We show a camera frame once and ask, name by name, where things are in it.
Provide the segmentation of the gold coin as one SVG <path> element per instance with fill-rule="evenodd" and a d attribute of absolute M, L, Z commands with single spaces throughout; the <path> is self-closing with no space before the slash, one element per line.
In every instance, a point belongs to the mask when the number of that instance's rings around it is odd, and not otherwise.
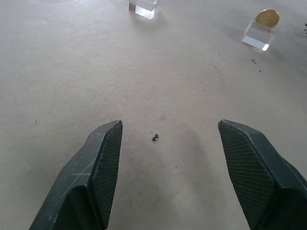
<path fill-rule="evenodd" d="M 265 9 L 255 18 L 255 22 L 269 28 L 275 27 L 280 20 L 279 13 L 276 10 Z"/>

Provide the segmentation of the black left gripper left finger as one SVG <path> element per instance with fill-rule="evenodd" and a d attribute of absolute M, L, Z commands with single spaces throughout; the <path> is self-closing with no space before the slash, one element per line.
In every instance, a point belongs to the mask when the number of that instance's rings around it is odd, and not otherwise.
<path fill-rule="evenodd" d="M 117 178 L 123 123 L 91 132 L 64 165 L 29 230 L 106 230 Z"/>

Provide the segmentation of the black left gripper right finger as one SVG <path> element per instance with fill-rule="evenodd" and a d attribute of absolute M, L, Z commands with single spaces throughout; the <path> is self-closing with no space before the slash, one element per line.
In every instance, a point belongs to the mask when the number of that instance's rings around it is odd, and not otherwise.
<path fill-rule="evenodd" d="M 307 180 L 259 131 L 221 119 L 230 180 L 250 230 L 307 230 Z"/>

